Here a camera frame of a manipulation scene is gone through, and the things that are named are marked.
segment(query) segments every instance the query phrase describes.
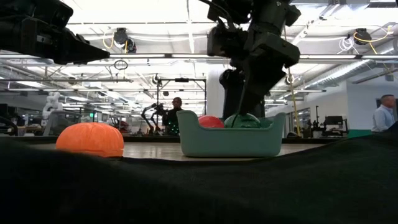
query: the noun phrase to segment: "black robotic arm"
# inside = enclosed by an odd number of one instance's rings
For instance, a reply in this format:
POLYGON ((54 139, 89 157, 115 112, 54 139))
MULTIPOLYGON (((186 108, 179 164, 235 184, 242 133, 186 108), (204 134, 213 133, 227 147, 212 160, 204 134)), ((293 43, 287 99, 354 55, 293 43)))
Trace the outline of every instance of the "black robotic arm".
POLYGON ((73 9, 59 0, 0 1, 0 50, 53 59, 57 64, 109 58, 66 25, 73 9))

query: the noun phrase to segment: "red ball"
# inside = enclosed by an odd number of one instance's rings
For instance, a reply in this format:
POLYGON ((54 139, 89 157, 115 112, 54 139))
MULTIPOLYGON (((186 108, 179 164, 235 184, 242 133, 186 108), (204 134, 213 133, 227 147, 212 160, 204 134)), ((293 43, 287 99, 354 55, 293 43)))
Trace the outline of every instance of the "red ball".
POLYGON ((199 117, 199 124, 205 128, 223 128, 224 123, 216 116, 204 115, 199 117))

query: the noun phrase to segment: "man in blue shirt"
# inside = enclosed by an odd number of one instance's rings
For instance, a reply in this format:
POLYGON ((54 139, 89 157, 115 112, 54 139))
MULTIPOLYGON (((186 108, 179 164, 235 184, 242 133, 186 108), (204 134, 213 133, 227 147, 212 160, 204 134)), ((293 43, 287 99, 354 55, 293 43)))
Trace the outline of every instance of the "man in blue shirt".
POLYGON ((394 107, 396 99, 394 95, 384 95, 381 97, 381 105, 373 114, 372 132, 380 133, 389 129, 395 123, 394 107))

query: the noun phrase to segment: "white robot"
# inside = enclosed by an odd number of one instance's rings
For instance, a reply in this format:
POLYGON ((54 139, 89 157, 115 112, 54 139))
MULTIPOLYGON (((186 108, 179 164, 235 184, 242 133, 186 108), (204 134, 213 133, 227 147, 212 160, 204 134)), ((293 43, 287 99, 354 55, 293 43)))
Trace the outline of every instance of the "white robot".
POLYGON ((43 108, 43 120, 42 120, 42 126, 45 126, 47 124, 47 121, 49 119, 49 116, 51 112, 53 111, 62 111, 62 103, 58 101, 60 98, 60 93, 59 92, 50 92, 49 96, 47 97, 47 103, 45 104, 43 108))

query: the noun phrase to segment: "man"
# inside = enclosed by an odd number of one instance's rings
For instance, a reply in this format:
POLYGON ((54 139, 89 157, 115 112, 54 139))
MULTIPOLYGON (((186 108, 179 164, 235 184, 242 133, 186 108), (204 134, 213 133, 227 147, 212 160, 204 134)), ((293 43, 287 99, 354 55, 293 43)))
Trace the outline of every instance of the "man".
POLYGON ((395 123, 395 105, 396 99, 394 95, 384 95, 381 97, 381 105, 373 114, 372 132, 383 132, 389 129, 395 123))
POLYGON ((173 109, 169 111, 168 118, 170 124, 178 124, 177 112, 181 111, 182 100, 179 97, 173 99, 173 109))

